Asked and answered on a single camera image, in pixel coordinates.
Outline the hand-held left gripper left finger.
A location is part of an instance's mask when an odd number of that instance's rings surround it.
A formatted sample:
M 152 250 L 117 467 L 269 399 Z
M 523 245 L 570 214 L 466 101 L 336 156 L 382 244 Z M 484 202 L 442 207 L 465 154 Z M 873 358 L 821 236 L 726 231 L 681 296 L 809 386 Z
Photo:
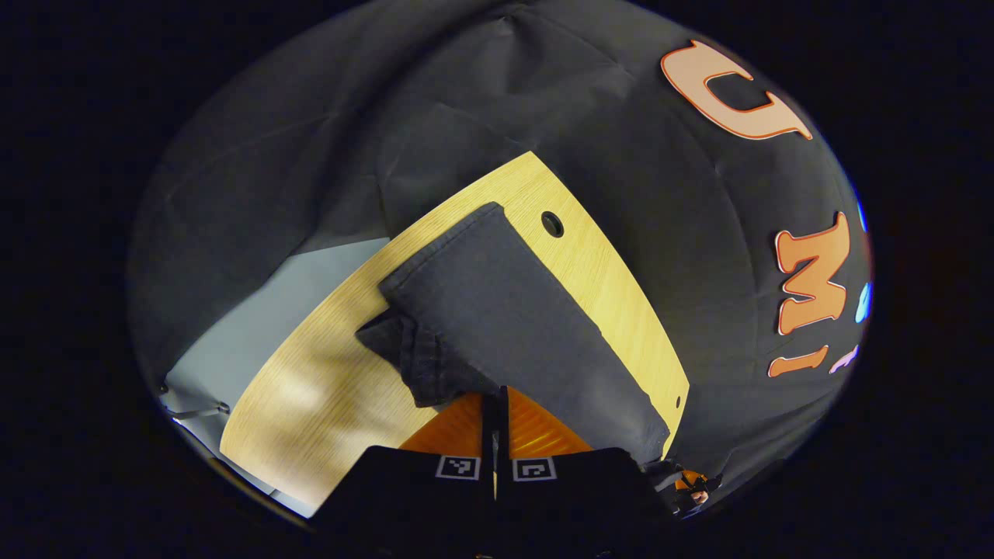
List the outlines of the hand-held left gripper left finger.
M 370 446 L 311 517 L 333 557 L 487 557 L 498 401 L 469 394 L 400 448 Z

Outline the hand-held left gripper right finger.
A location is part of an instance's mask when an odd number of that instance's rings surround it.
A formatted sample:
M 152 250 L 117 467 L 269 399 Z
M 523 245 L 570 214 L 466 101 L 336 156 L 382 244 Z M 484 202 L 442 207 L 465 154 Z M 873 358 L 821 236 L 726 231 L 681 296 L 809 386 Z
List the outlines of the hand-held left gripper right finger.
M 673 516 L 621 448 L 513 457 L 514 393 L 499 396 L 499 554 L 645 557 Z

